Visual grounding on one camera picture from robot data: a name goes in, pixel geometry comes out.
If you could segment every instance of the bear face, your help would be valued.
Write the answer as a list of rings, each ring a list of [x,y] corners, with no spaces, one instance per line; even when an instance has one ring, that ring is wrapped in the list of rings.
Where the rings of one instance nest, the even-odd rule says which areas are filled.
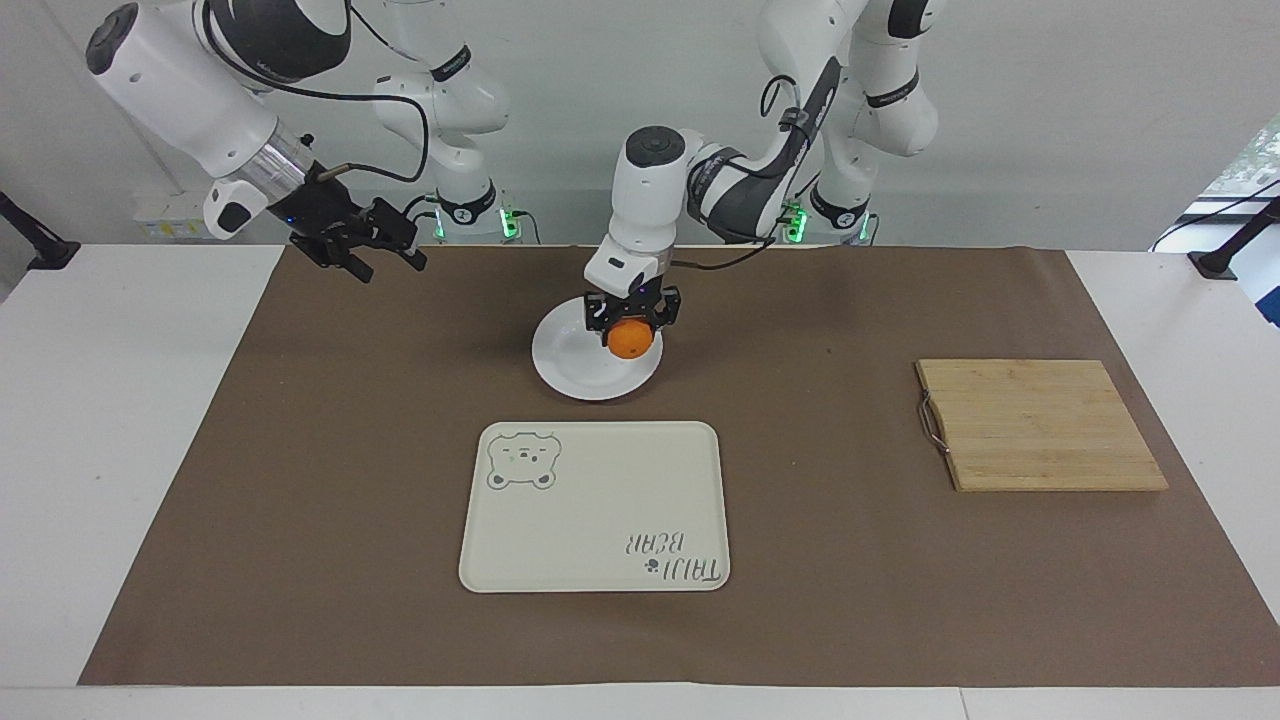
[[[529,483],[547,489],[556,482],[556,460],[562,446],[554,434],[516,433],[489,442],[489,478],[493,489]]]

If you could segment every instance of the brown mat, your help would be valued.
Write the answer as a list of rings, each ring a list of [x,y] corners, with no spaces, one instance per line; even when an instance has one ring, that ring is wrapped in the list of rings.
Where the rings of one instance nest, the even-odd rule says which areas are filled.
[[[1280,684],[1271,614],[1064,254],[677,270],[655,378],[586,405],[529,341],[589,252],[433,249],[422,275],[383,255],[365,287],[287,251],[81,682]],[[1170,489],[955,492],[919,357],[1102,360]],[[480,432],[590,419],[719,432],[723,589],[461,587]]]

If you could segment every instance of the round plate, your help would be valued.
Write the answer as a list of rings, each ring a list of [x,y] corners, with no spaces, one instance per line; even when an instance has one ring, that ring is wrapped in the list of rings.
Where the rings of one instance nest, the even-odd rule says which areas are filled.
[[[648,380],[662,360],[662,333],[635,360],[623,360],[600,345],[586,329],[582,299],[566,300],[538,323],[534,333],[534,368],[556,392],[576,400],[612,400]]]

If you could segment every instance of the orange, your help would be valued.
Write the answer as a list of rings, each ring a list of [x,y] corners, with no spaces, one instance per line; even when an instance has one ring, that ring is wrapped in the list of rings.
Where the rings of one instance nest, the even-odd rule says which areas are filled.
[[[653,345],[653,328],[637,318],[623,318],[609,328],[609,352],[623,360],[635,360]]]

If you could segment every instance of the black stand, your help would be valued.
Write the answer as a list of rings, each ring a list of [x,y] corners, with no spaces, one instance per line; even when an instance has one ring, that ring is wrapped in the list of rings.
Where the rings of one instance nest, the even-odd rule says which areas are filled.
[[[1258,237],[1262,231],[1267,229],[1271,223],[1280,220],[1280,196],[1276,196],[1267,202],[1257,215],[1249,218],[1244,227],[1238,229],[1222,247],[1212,252],[1188,252],[1187,256],[1192,259],[1192,265],[1199,270],[1202,275],[1211,281],[1234,281],[1235,273],[1231,272],[1231,258],[1244,246],[1248,245],[1253,238]]]
[[[28,270],[61,270],[79,250],[78,242],[63,240],[58,233],[46,228],[44,223],[18,208],[3,192],[0,192],[0,217],[9,220],[9,224],[17,228],[36,249],[36,259],[27,265]]]

